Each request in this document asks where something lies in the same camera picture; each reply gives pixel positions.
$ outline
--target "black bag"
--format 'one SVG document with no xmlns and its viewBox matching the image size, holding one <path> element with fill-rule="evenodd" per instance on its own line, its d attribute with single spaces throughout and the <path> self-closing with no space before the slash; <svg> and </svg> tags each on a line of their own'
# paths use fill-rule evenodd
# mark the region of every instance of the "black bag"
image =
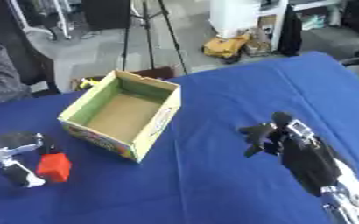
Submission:
<svg viewBox="0 0 359 224">
<path fill-rule="evenodd" d="M 278 51 L 285 56 L 296 56 L 302 46 L 302 21 L 294 11 L 292 4 L 287 5 L 282 35 L 278 45 Z"/>
</svg>

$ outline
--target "gray carpet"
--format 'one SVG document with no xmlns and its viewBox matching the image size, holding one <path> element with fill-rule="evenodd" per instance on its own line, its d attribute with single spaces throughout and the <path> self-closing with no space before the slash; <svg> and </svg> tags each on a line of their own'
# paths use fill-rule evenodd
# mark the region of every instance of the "gray carpet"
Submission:
<svg viewBox="0 0 359 224">
<path fill-rule="evenodd" d="M 140 10 L 141 3 L 134 1 Z M 156 0 L 151 0 L 151 11 L 158 10 Z M 208 0 L 165 0 L 170 11 L 170 19 L 178 41 L 182 48 L 187 68 L 191 73 L 226 67 L 218 59 L 203 55 L 201 46 L 211 39 L 215 32 L 208 22 Z M 43 34 L 31 33 L 32 43 L 44 54 L 54 59 L 56 82 L 59 88 L 69 90 L 70 80 L 86 76 L 104 75 L 122 65 L 123 30 L 102 31 L 89 39 L 81 37 L 88 32 L 82 17 L 76 20 L 73 39 L 59 39 L 52 42 Z M 172 45 L 165 20 L 157 17 L 152 21 L 153 49 L 157 66 L 174 67 L 176 75 L 183 75 L 176 52 Z M 359 48 L 359 35 L 340 28 L 325 28 L 304 32 L 302 52 L 321 51 L 337 60 L 350 58 L 353 51 Z M 272 55 L 263 58 L 243 57 L 241 63 L 281 57 Z M 128 71 L 148 69 L 144 28 L 137 19 L 133 20 L 130 31 L 130 49 L 128 55 Z"/>
</svg>

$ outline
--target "yellow object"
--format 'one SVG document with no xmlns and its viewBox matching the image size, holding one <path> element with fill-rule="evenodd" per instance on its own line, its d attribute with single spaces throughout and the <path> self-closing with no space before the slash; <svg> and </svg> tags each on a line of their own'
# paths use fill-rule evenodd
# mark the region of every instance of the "yellow object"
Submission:
<svg viewBox="0 0 359 224">
<path fill-rule="evenodd" d="M 212 38 L 203 47 L 204 54 L 221 58 L 235 56 L 243 45 L 250 39 L 249 34 L 243 34 L 236 38 Z"/>
<path fill-rule="evenodd" d="M 58 119 L 71 135 L 140 162 L 180 105 L 180 85 L 113 71 Z"/>
<path fill-rule="evenodd" d="M 79 85 L 79 88 L 81 88 L 81 89 L 91 88 L 91 87 L 93 87 L 94 85 L 96 85 L 98 83 L 99 83 L 98 80 L 82 78 L 81 79 L 81 84 Z"/>
</svg>

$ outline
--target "white cabinet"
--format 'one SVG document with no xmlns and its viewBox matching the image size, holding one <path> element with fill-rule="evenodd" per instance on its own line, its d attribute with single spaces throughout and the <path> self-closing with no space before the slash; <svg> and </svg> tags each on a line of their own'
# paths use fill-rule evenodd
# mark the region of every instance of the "white cabinet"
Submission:
<svg viewBox="0 0 359 224">
<path fill-rule="evenodd" d="M 257 26 L 261 0 L 211 0 L 210 23 L 224 39 Z"/>
</svg>

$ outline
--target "tripod leg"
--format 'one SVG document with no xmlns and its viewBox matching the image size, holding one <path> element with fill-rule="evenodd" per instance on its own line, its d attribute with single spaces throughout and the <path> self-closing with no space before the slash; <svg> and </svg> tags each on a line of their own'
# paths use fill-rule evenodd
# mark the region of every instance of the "tripod leg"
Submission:
<svg viewBox="0 0 359 224">
<path fill-rule="evenodd" d="M 163 12 L 163 16 L 165 17 L 165 22 L 167 23 L 167 26 L 169 28 L 170 35 L 172 36 L 172 42 L 174 43 L 175 50 L 177 51 L 179 61 L 182 65 L 182 68 L 184 69 L 184 73 L 187 74 L 187 68 L 185 67 L 185 62 L 180 52 L 180 44 L 178 43 L 178 40 L 175 37 L 174 29 L 172 28 L 172 23 L 170 22 L 170 19 L 168 17 L 169 12 L 163 3 L 163 0 L 158 0 L 158 1 L 159 1 L 160 9 Z"/>
<path fill-rule="evenodd" d="M 129 44 L 129 32 L 130 32 L 130 21 L 131 21 L 130 4 L 131 4 L 131 2 L 129 1 L 129 5 L 127 6 L 128 20 L 126 21 L 127 24 L 126 24 L 126 28 L 125 28 L 125 35 L 123 38 L 123 55 L 122 55 L 123 56 L 123 71 L 125 71 L 126 60 L 128 58 L 128 44 Z"/>
<path fill-rule="evenodd" d="M 144 28 L 147 33 L 148 50 L 150 52 L 151 69 L 155 69 L 155 62 L 153 58 L 152 42 L 151 42 L 151 21 L 150 15 L 148 15 L 148 5 L 146 1 L 143 1 L 143 14 L 145 18 Z"/>
</svg>

